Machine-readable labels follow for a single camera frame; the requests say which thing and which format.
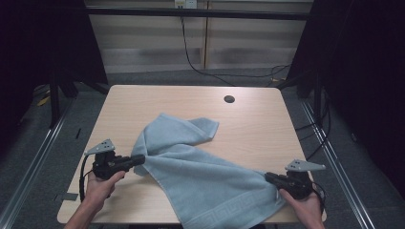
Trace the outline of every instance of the person's arm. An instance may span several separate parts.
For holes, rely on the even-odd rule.
[[[297,218],[308,229],[324,229],[320,201],[315,193],[311,193],[305,200],[294,199],[289,192],[284,189],[279,190],[281,196],[295,211]]]
[[[104,200],[114,192],[115,184],[124,176],[125,172],[120,171],[110,179],[102,180],[97,178],[93,172],[89,173],[86,198],[66,223],[65,229],[87,228],[96,213],[102,209]]]

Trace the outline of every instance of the folded cloth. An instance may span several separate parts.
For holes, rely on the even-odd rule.
[[[132,155],[170,200],[184,229],[250,228],[276,213],[285,201],[265,173],[213,156],[195,145],[211,140],[219,123],[161,114],[140,134]]]

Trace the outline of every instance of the gray carpet floor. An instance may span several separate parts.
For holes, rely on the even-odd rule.
[[[217,70],[210,71],[217,76],[202,75],[193,71],[154,72],[154,73],[120,73],[109,74],[110,86],[116,84],[148,85],[202,85],[202,86],[240,86],[264,87],[274,86],[287,75],[284,69],[275,75],[272,84],[270,77],[242,77],[219,74],[249,74],[263,76],[271,73],[269,69],[257,70]],[[57,196],[64,194],[72,180],[75,168],[90,137],[97,116],[106,95],[77,84],[79,94],[68,110],[60,133],[46,157],[34,184],[24,201],[12,228],[63,228],[56,216],[61,202]],[[51,121],[50,103],[37,107],[36,102],[41,92],[33,100],[27,111],[15,141],[6,150],[8,156],[0,161],[0,210],[3,211],[12,197],[19,180],[25,175],[28,166],[49,131]],[[294,87],[282,90],[289,115],[295,128],[309,124],[302,102],[296,95]],[[62,109],[70,98],[61,96]],[[306,101],[311,103],[311,95]],[[395,191],[389,180],[376,168],[367,155],[367,150],[352,140],[352,132],[339,114],[330,107],[330,126],[328,117],[324,118],[324,129],[330,127],[329,140],[337,153],[352,185],[364,202],[375,228],[404,228],[405,202]],[[301,146],[306,156],[313,153],[319,141],[311,127],[297,131]],[[314,172],[313,177],[327,191],[326,211],[327,228],[361,228],[335,173],[323,150],[319,150],[312,162],[325,164],[329,169]],[[128,225],[92,225],[91,228],[128,228]],[[303,228],[301,224],[278,225],[278,228]]]

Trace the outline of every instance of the light wood surface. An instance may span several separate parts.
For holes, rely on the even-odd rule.
[[[226,103],[226,95],[234,96],[235,102]],[[249,169],[284,174],[293,159],[304,159],[280,91],[263,88],[114,86],[86,150],[110,138],[117,155],[129,156],[140,132],[160,113],[219,121],[214,139],[198,147]],[[93,161],[89,156],[85,171]],[[78,194],[80,166],[81,161],[68,193]],[[79,199],[63,201],[58,220],[66,223],[79,203]],[[289,206],[266,220],[292,221],[297,218]],[[179,223],[159,185],[150,176],[139,177],[133,171],[116,185],[94,222]]]

